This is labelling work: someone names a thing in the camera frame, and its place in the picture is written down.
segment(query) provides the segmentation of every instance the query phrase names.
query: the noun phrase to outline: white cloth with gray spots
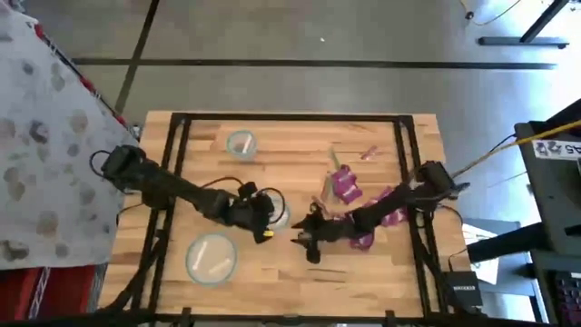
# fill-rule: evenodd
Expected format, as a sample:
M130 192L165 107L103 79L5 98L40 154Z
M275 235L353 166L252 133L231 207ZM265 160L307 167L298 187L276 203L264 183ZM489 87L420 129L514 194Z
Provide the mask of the white cloth with gray spots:
M89 156L137 142L30 22L0 1L0 270L105 263L123 194Z

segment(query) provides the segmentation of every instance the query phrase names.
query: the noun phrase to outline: white label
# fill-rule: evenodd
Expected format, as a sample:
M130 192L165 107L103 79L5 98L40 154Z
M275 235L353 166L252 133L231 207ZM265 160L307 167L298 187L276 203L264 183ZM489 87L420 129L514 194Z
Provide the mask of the white label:
M537 140L533 141L535 157L539 159L579 160L581 143L568 141Z

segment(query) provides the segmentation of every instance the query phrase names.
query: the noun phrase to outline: gray concrete floor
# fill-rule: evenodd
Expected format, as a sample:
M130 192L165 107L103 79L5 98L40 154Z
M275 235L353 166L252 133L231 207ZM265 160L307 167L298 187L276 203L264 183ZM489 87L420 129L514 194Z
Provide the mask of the gray concrete floor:
M510 1L467 0L486 21ZM483 35L522 35L548 0L524 0L486 26L468 24L457 0L162 0L143 58L384 60L556 63L556 70L374 69L140 66L123 115L141 123L150 110L438 115L447 166L480 156L512 126L546 119L576 100L581 68L579 12L564 10L543 32L567 36L565 50L481 47ZM73 58L131 58L146 0L27 0L28 14ZM128 70L81 66L110 104ZM459 201L470 218L538 220L518 149L499 154L463 179ZM527 298L485 294L493 316L532 319Z

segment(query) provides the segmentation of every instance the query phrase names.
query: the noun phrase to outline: wooden table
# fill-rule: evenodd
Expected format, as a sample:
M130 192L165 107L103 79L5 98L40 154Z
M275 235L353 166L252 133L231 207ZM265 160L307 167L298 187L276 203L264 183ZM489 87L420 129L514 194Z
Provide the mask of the wooden table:
M141 147L157 162L162 160L171 114L149 112L147 116ZM436 116L416 114L413 118L421 160L444 161ZM400 183L393 128L393 124L377 122L193 121L182 176L202 184L232 175L254 181L259 188L276 187L287 199L292 224L304 218L312 195L320 194L324 176L333 167L331 146L340 162L357 174L364 193L350 208L365 203L386 185ZM228 135L241 129L257 136L259 152L253 163L241 163L225 151ZM178 131L171 169L179 136ZM379 148L378 153L368 161L360 160L360 154L372 145ZM409 148L406 155L411 166ZM215 186L235 191L237 184ZM140 201L131 197L126 205ZM120 218L100 306L109 304L137 270L149 212L141 206ZM448 257L466 246L459 219L449 211L437 211L434 229L440 262L447 270ZM225 233L236 243L239 263L229 282L206 287L192 282L184 260L188 246L199 235L213 232ZM249 232L203 219L190 204L178 200L157 312L180 313L182 307L192 307L196 314L224 315L381 317L385 310L399 317L422 315L408 223L376 228L375 243L366 253L351 249L346 241L322 243L317 265L308 263L304 249L290 242L296 234L291 228L283 229L257 245ZM459 270L469 269L465 254L455 256L453 263ZM151 275L143 291L143 307L151 292ZM427 276L435 310L436 292L429 272Z

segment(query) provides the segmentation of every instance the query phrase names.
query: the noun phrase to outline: yellow cable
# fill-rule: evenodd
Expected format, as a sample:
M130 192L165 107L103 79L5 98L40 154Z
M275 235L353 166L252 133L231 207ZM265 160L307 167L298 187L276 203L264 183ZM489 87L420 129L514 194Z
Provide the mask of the yellow cable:
M507 144L504 146L501 146L499 148L497 148L497 150L492 151L490 153L484 154L483 156L481 156L480 158L478 158L477 160L473 161L472 163L470 163L469 165L467 165L466 167L460 169L459 171L455 172L452 174L452 178L456 178L460 175L462 175L463 173L467 172L468 170L472 169L472 167L474 167L477 164L482 163L483 161L487 160L490 156L492 156L493 154L497 154L503 150L506 150L507 148L511 147L511 146L515 146L515 145L521 145L521 144L525 144L531 141L535 141L538 139L541 139L543 137L547 137L553 134L557 134L557 133L561 133L563 131L569 130L571 128L575 128L575 127L579 127L581 126L581 120L578 120L576 122L573 123L569 123L569 124L564 124L562 126L559 126L557 128L554 128L550 131L546 131L543 132L541 134L537 134L537 135L533 135L524 139L520 139L520 140L516 140L515 142L511 143L511 144Z
M462 4L462 6L464 7L464 11L466 13L472 12L471 10L468 10L468 6L466 5L465 0L459 0L460 3ZM514 8L516 5L518 5L518 3L520 3L522 0L516 0L516 2L514 4L512 4L512 6L510 6L509 8L507 8L507 10L503 11L500 15L490 19L487 22L484 23L479 23L479 22L475 22L474 20L470 19L469 21L472 22L472 24L477 25L477 26L485 26L488 25L494 21L496 21L498 18L502 17L503 15L505 15L506 13L508 13L512 8Z

